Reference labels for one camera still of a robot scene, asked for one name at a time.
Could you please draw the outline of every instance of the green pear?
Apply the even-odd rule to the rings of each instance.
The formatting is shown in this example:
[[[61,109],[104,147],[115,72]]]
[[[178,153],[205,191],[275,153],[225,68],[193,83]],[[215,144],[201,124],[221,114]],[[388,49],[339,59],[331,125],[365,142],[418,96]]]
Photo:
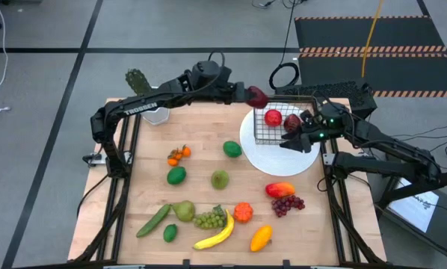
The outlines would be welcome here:
[[[191,201],[182,201],[172,205],[177,218],[183,222],[192,221],[195,214],[195,206]]]

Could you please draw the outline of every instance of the white cable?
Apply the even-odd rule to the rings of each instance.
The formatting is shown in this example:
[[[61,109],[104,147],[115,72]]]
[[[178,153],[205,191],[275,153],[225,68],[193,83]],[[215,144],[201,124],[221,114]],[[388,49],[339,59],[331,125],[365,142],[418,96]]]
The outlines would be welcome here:
[[[1,21],[2,21],[2,51],[4,52],[4,56],[6,58],[6,61],[4,63],[4,71],[2,73],[2,78],[0,81],[0,87],[2,85],[2,83],[4,82],[4,79],[6,78],[6,70],[7,70],[7,52],[6,52],[6,22],[4,21],[4,17],[2,16],[2,12],[0,9],[0,16],[1,16]],[[0,112],[1,111],[8,111],[10,110],[10,107],[4,107],[4,108],[0,108]]]

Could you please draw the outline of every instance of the red mango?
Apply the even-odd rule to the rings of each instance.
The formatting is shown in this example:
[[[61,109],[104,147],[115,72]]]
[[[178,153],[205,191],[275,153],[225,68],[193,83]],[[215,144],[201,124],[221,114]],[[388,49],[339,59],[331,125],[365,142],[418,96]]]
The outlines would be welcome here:
[[[295,187],[290,182],[271,183],[265,187],[268,196],[273,198],[295,194]]]

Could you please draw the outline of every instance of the cherry tomato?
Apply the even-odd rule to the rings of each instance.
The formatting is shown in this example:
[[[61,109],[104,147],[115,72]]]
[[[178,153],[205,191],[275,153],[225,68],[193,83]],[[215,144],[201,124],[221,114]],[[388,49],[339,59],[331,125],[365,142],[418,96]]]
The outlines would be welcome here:
[[[277,127],[282,124],[282,114],[280,111],[271,109],[265,113],[265,123],[271,127]]]

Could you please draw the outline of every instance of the metal wire rack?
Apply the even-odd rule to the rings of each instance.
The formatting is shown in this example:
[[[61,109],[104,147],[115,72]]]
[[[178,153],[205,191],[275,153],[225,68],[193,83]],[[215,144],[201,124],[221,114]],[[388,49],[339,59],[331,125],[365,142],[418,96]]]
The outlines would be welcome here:
[[[283,128],[285,118],[291,114],[300,116],[306,109],[312,110],[312,99],[308,96],[282,96],[284,98],[281,101],[278,97],[273,96],[272,102],[269,102],[265,108],[253,109],[253,135],[256,144],[278,145],[284,142],[282,135],[286,134]],[[282,114],[282,123],[277,127],[271,127],[265,123],[265,113],[271,109],[278,110]]]

